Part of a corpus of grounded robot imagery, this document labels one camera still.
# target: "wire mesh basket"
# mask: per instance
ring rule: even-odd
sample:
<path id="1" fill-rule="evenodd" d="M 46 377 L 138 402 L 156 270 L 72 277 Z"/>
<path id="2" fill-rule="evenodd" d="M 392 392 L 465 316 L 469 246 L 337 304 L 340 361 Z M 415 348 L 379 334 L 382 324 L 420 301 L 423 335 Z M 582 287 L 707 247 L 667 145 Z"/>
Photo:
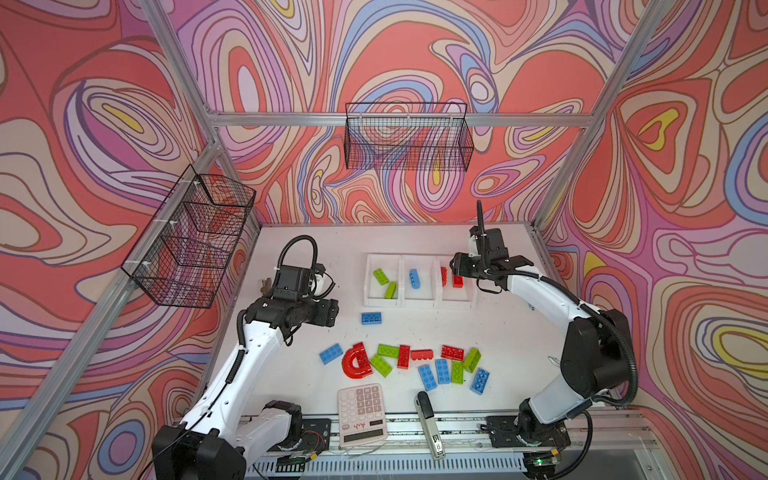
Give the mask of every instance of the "wire mesh basket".
<path id="1" fill-rule="evenodd" d="M 133 273 L 157 304 L 210 308 L 256 192 L 222 175 L 195 175 Z"/>
<path id="2" fill-rule="evenodd" d="M 346 104 L 349 170 L 467 171 L 475 145 L 460 102 Z"/>

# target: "metal frame post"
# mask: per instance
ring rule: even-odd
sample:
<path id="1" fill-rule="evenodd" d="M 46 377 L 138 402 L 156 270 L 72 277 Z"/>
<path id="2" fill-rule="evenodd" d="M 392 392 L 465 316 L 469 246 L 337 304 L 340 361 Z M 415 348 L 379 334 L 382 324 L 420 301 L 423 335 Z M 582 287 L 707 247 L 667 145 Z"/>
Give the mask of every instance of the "metal frame post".
<path id="1" fill-rule="evenodd" d="M 189 62 L 184 57 L 181 43 L 179 42 L 178 35 L 176 35 L 176 32 L 174 31 L 173 25 L 170 23 L 170 18 L 168 18 L 162 5 L 160 5 L 159 0 L 141 0 L 141 7 L 147 15 L 147 21 L 157 38 L 157 43 L 163 49 L 165 58 L 168 59 L 171 74 L 179 84 L 179 89 L 181 89 L 182 93 L 189 101 L 197 123 L 200 125 L 200 128 L 203 129 L 209 140 L 222 146 L 221 161 L 219 162 L 221 170 L 232 180 L 242 182 L 229 151 L 223 147 L 218 127 L 214 127 L 210 122 L 208 117 L 210 108 L 197 86 L 197 81 L 192 74 Z"/>
<path id="2" fill-rule="evenodd" d="M 592 109 L 594 121 L 578 135 L 576 141 L 571 146 L 571 151 L 568 152 L 568 156 L 563 160 L 544 198 L 534 212 L 534 227 L 538 228 L 541 226 L 543 219 L 547 218 L 547 215 L 554 209 L 561 195 L 570 184 L 573 174 L 584 159 L 592 141 L 598 135 L 600 129 L 602 129 L 603 123 L 606 120 L 605 117 L 608 115 L 611 105 L 616 101 L 619 92 L 621 92 L 621 87 L 627 82 L 632 68 L 636 65 L 637 60 L 640 59 L 643 50 L 645 50 L 645 47 L 656 31 L 656 27 L 658 27 L 659 22 L 667 14 L 669 7 L 673 3 L 674 0 L 650 0 L 646 5 L 640 20 L 637 21 L 637 26 L 624 46 L 624 50 L 619 55 L 613 71 L 608 75 L 598 102 Z"/>
<path id="3" fill-rule="evenodd" d="M 194 169 L 207 172 L 219 154 L 219 147 L 208 144 L 195 161 Z M 192 181 L 194 172 L 186 170 L 180 180 Z M 131 253 L 129 261 L 141 261 L 160 235 L 165 223 L 184 198 L 186 188 L 177 188 L 157 212 L 157 217 Z M 88 314 L 72 340 L 58 357 L 35 394 L 11 424 L 0 442 L 0 478 L 16 478 L 50 428 L 56 415 L 77 385 L 93 355 L 107 337 L 115 320 L 136 290 L 136 283 L 118 269 L 104 294 Z"/>
<path id="4" fill-rule="evenodd" d="M 614 70 L 608 77 L 598 102 L 590 114 L 467 114 L 467 124 L 471 127 L 580 127 L 584 130 L 575 141 L 568 157 L 564 160 L 558 174 L 548 188 L 545 198 L 536 210 L 531 234 L 536 234 L 539 220 L 552 209 L 554 202 L 562 195 L 571 175 L 580 164 L 590 143 L 601 129 L 611 105 L 627 80 L 632 67 L 637 63 L 645 46 L 653 35 L 660 20 L 666 13 L 672 0 L 650 0 L 641 15 L 637 27 L 630 36 Z M 197 123 L 205 133 L 209 143 L 194 163 L 195 170 L 205 173 L 211 165 L 221 158 L 220 166 L 224 173 L 233 180 L 240 180 L 237 169 L 227 149 L 223 146 L 218 127 L 240 126 L 343 126 L 344 114 L 336 113 L 246 113 L 231 114 L 212 112 L 206 104 L 197 82 L 192 74 L 189 62 L 184 57 L 180 42 L 170 23 L 168 15 L 162 9 L 159 0 L 141 0 L 147 14 L 147 20 L 157 42 L 163 49 L 171 74 L 180 85 L 183 95 L 190 103 L 190 108 Z M 184 189 L 174 192 L 157 214 L 158 220 L 167 219 L 180 203 Z M 132 260 L 140 260 L 161 231 L 161 223 L 147 229 L 131 255 Z M 72 337 L 67 348 L 56 361 L 51 371 L 38 387 L 35 394 L 11 425 L 0 442 L 0 478 L 14 478 L 26 465 L 29 457 L 42 440 L 48 428 L 59 413 L 61 406 L 69 397 L 82 373 L 88 366 L 98 347 L 103 342 L 114 321 L 119 317 L 135 283 L 122 271 L 119 271 L 102 298 Z"/>

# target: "swirly wall pattern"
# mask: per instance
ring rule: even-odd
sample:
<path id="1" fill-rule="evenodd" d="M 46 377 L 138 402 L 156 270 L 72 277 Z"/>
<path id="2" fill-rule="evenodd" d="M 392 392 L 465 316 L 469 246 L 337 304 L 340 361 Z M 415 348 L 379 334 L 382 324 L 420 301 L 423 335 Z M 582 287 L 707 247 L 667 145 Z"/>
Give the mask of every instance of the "swirly wall pattern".
<path id="1" fill-rule="evenodd" d="M 343 111 L 352 99 L 385 101 L 392 85 L 382 76 L 422 94 L 430 75 L 440 85 L 427 101 L 590 111 L 642 9 L 629 0 L 217 0 L 177 5 L 171 21 L 219 111 Z"/>
<path id="2" fill-rule="evenodd" d="M 629 1 L 218 0 L 170 16 L 218 111 L 464 101 L 481 113 L 583 113 L 642 9 Z M 531 220 L 577 131 L 472 130 L 466 174 L 347 172 L 342 129 L 222 133 L 242 178 L 259 191 L 264 223 L 467 221 L 476 198 L 493 220 Z"/>
<path id="3" fill-rule="evenodd" d="M 131 0 L 0 2 L 0 435 L 204 146 Z M 255 232 L 211 310 L 136 293 L 17 478 L 132 478 L 192 402 Z"/>
<path id="4" fill-rule="evenodd" d="M 768 475 L 768 8 L 677 2 L 545 236 L 621 308 L 679 478 Z"/>

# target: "calculator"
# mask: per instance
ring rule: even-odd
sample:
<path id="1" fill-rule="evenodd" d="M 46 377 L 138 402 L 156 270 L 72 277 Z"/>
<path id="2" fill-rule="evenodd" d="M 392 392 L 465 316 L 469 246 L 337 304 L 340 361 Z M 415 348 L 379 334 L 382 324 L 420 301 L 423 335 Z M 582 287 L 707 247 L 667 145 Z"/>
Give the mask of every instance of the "calculator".
<path id="1" fill-rule="evenodd" d="M 378 383 L 339 390 L 339 447 L 354 447 L 385 439 L 386 418 Z"/>

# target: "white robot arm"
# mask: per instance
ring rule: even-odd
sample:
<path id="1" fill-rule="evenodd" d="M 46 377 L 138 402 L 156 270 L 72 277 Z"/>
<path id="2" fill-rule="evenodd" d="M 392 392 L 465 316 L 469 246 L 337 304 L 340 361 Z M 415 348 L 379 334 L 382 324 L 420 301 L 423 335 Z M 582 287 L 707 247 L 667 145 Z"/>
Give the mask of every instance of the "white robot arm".
<path id="1" fill-rule="evenodd" d="M 454 275 L 474 278 L 487 293 L 507 290 L 543 313 L 565 335 L 558 375 L 544 390 L 520 405 L 518 438 L 538 445 L 563 419 L 572 419 L 592 402 L 626 406 L 637 393 L 637 365 L 627 317 L 618 310 L 601 311 L 580 300 L 560 283 L 541 275 L 528 259 L 510 257 L 499 229 L 485 230 L 478 201 L 478 225 L 469 231 L 469 253 L 451 261 Z M 499 290 L 487 290 L 480 281 Z M 624 398 L 602 395 L 629 382 Z"/>
<path id="2" fill-rule="evenodd" d="M 288 249 L 300 240 L 313 246 L 309 269 L 283 265 Z M 326 297 L 335 283 L 318 293 L 325 276 L 312 237 L 300 235 L 283 248 L 273 288 L 237 315 L 237 346 L 203 397 L 179 425 L 163 426 L 155 436 L 152 452 L 158 480 L 243 478 L 247 458 L 255 460 L 273 445 L 291 448 L 299 443 L 301 407 L 292 403 L 273 400 L 254 420 L 238 425 L 272 354 L 290 346 L 304 323 L 334 325 L 339 304 Z"/>
<path id="3" fill-rule="evenodd" d="M 297 241 L 313 245 L 310 269 L 283 266 Z M 164 426 L 152 449 L 158 480 L 179 478 L 243 478 L 246 458 L 256 459 L 272 445 L 293 445 L 301 436 L 301 408 L 270 402 L 252 422 L 237 427 L 259 372 L 272 353 L 289 346 L 304 323 L 333 326 L 339 312 L 326 300 L 334 283 L 322 294 L 325 268 L 317 260 L 317 245 L 302 235 L 291 240 L 277 263 L 274 287 L 237 317 L 238 345 L 200 401 L 178 426 Z M 470 230 L 469 253 L 457 253 L 454 275 L 491 280 L 521 296 L 565 335 L 561 373 L 544 390 L 520 405 L 516 433 L 527 445 L 550 438 L 556 425 L 588 408 L 593 400 L 624 406 L 637 391 L 637 367 L 631 350 L 627 319 L 621 312 L 601 312 L 579 300 L 559 283 L 542 276 L 524 257 L 509 257 L 499 229 L 485 231 L 478 202 L 478 226 Z M 629 380 L 621 400 L 599 393 Z"/>

